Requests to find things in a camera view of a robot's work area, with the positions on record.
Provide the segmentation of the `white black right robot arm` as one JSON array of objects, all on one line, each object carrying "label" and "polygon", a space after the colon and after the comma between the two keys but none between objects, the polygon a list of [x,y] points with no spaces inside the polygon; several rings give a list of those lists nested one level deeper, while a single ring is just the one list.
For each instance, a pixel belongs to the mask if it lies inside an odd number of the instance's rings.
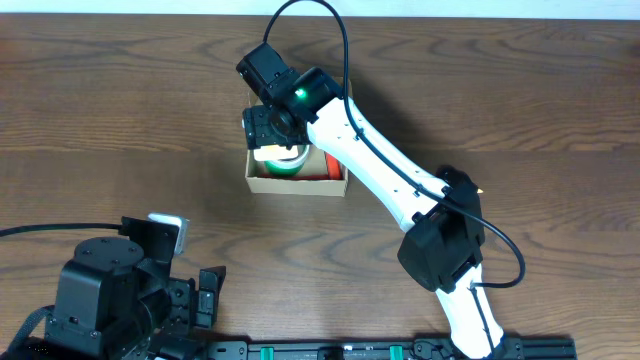
[{"label": "white black right robot arm", "polygon": [[319,68],[299,74],[267,43],[236,70],[261,102],[243,113],[248,148],[312,144],[345,166],[403,231],[398,260],[438,297],[454,346],[472,359],[496,356],[504,331],[479,286],[485,234],[469,177],[452,167],[422,170],[366,120],[343,85]]}]

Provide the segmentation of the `yellow white sticky note pad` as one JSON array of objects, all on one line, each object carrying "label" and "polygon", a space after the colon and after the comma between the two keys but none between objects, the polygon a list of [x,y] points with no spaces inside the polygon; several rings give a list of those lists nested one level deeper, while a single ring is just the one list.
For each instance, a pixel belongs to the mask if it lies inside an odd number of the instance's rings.
[{"label": "yellow white sticky note pad", "polygon": [[256,161],[288,160],[298,157],[299,149],[297,146],[267,145],[255,149],[253,155]]}]

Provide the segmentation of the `brown cardboard box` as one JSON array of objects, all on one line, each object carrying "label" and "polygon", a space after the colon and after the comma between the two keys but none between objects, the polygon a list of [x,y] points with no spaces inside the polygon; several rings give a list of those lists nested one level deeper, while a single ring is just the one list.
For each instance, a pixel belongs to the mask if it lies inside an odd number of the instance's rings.
[{"label": "brown cardboard box", "polygon": [[[325,82],[325,78],[320,75],[313,75],[311,78],[303,77],[294,83],[294,96],[296,104],[292,107],[294,115],[300,120],[303,129],[309,140],[310,154],[304,163],[303,168],[297,176],[328,175],[325,154],[328,153],[315,146],[308,134],[310,123],[317,120],[314,113],[323,103],[332,100],[338,101],[341,96],[341,88],[335,83]],[[251,91],[249,93],[249,107],[260,105],[261,102]],[[247,162],[245,168],[245,179],[253,193],[269,194],[293,194],[293,195],[320,195],[320,196],[344,196],[348,184],[349,171],[341,165],[343,179],[326,181],[284,181],[275,179],[257,178],[259,175],[269,174],[265,168],[265,161],[256,161],[253,155],[254,150],[247,150]]]}]

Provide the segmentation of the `green tape roll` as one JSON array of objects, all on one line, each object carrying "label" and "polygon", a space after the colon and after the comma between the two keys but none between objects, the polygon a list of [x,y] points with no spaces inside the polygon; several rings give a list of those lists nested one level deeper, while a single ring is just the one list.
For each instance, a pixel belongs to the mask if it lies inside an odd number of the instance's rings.
[{"label": "green tape roll", "polygon": [[295,176],[303,168],[304,162],[265,161],[264,165],[269,174]]}]

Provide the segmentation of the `white tape roll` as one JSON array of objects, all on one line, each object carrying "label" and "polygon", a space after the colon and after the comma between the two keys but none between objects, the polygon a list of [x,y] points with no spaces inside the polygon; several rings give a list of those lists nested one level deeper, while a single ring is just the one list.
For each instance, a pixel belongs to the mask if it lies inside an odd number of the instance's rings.
[{"label": "white tape roll", "polygon": [[299,149],[299,156],[294,158],[294,159],[288,159],[288,160],[276,160],[276,161],[285,161],[285,162],[306,162],[309,154],[310,154],[310,146],[309,145],[298,145],[297,146]]}]

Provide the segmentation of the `red box cutter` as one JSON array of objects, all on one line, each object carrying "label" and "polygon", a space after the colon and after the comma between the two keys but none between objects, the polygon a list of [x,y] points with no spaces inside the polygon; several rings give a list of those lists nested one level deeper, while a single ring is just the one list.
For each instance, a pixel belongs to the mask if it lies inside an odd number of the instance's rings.
[{"label": "red box cutter", "polygon": [[309,176],[276,176],[273,174],[259,175],[257,178],[275,179],[284,181],[326,181],[332,180],[328,175],[309,175]]}]

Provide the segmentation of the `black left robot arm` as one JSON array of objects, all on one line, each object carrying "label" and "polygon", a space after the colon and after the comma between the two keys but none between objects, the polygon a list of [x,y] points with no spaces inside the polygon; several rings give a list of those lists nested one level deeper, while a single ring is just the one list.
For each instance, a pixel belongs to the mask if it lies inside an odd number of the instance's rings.
[{"label": "black left robot arm", "polygon": [[194,329],[217,318],[223,266],[171,277],[173,240],[96,237],[76,246],[54,304],[32,312],[5,359],[204,359]]}]

